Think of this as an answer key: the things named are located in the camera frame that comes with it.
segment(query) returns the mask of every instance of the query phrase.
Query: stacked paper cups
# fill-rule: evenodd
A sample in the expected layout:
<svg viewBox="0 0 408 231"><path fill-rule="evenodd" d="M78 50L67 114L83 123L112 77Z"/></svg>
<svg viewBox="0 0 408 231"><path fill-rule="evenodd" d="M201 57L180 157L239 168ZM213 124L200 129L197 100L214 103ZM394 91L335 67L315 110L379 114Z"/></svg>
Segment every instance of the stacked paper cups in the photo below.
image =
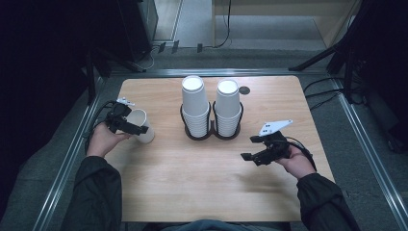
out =
<svg viewBox="0 0 408 231"><path fill-rule="evenodd" d="M219 81L215 112L217 132L223 137L232 137L237 130L242 113L239 86L235 80Z"/></svg>
<svg viewBox="0 0 408 231"><path fill-rule="evenodd" d="M183 80L183 118L193 137L207 135L211 126L209 121L210 104L204 83L199 76L191 75Z"/></svg>

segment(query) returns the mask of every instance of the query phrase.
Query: black stand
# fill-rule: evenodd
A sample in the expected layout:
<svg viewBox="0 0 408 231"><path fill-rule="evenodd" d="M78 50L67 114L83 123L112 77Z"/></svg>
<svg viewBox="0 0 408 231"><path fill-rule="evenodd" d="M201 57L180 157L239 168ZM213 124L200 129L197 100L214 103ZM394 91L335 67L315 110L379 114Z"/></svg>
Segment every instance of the black stand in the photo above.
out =
<svg viewBox="0 0 408 231"><path fill-rule="evenodd" d="M345 64L344 74L344 96L348 103L352 104L351 98L351 82L353 77L353 69L355 66L355 47L364 42L363 35L366 29L370 27L370 21L367 18L367 14L374 7L372 0L364 0L362 2L360 11L357 13L354 21L351 23L344 37L336 44L327 48L323 52L317 54L315 57L304 62L303 64L289 67L289 71L302 71L307 67L315 64L322 59L332 55L330 63L327 65L326 70L329 74L337 74Z"/></svg>

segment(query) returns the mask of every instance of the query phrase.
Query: person's arm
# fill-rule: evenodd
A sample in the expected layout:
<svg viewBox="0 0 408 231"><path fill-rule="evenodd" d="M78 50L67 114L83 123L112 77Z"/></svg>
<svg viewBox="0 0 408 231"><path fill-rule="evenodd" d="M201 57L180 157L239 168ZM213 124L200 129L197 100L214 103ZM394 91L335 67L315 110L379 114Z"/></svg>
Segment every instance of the person's arm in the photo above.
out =
<svg viewBox="0 0 408 231"><path fill-rule="evenodd" d="M316 173L301 151L290 146L291 158L276 163L298 179L300 214L309 230L360 230L344 201L342 190Z"/></svg>
<svg viewBox="0 0 408 231"><path fill-rule="evenodd" d="M114 134L99 124L90 140L87 157L79 167L62 230L119 230L122 194L119 172L104 159L128 134Z"/></svg>

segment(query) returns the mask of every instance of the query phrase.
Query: sleeve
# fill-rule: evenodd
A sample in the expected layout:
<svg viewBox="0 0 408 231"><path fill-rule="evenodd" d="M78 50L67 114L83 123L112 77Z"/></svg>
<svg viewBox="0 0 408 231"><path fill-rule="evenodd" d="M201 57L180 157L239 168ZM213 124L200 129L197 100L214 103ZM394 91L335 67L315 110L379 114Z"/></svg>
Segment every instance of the sleeve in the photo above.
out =
<svg viewBox="0 0 408 231"><path fill-rule="evenodd" d="M360 230L335 183L313 173L301 178L297 188L301 218L309 230Z"/></svg>
<svg viewBox="0 0 408 231"><path fill-rule="evenodd" d="M121 194L119 172L101 157L85 158L61 230L119 230Z"/></svg>

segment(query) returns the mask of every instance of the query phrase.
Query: paper cup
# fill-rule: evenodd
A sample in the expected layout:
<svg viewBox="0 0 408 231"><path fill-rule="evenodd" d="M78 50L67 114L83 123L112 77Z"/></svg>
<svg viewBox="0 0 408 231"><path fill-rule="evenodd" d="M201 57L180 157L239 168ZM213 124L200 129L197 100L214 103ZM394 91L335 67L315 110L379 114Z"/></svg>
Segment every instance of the paper cup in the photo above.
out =
<svg viewBox="0 0 408 231"><path fill-rule="evenodd" d="M239 85L235 80L218 82L215 110L219 116L232 117L241 109Z"/></svg>
<svg viewBox="0 0 408 231"><path fill-rule="evenodd" d="M149 119L147 118L147 113L142 109L136 109L132 111L127 117L127 121L138 126L146 126L147 132L145 134L135 135L135 139L142 143L149 143L154 139L154 130L150 125Z"/></svg>
<svg viewBox="0 0 408 231"><path fill-rule="evenodd" d="M232 137L237 130L238 124L240 123L241 114L241 106L240 111L232 117L223 117L218 115L216 112L216 131L223 137Z"/></svg>
<svg viewBox="0 0 408 231"><path fill-rule="evenodd" d="M186 122L186 126L193 137L201 138L207 135L211 128L211 120L208 117L208 113L201 117L188 117L183 113L183 118Z"/></svg>
<svg viewBox="0 0 408 231"><path fill-rule="evenodd" d="M204 82L199 76L183 79L183 109L190 116L200 116L208 110L208 99Z"/></svg>

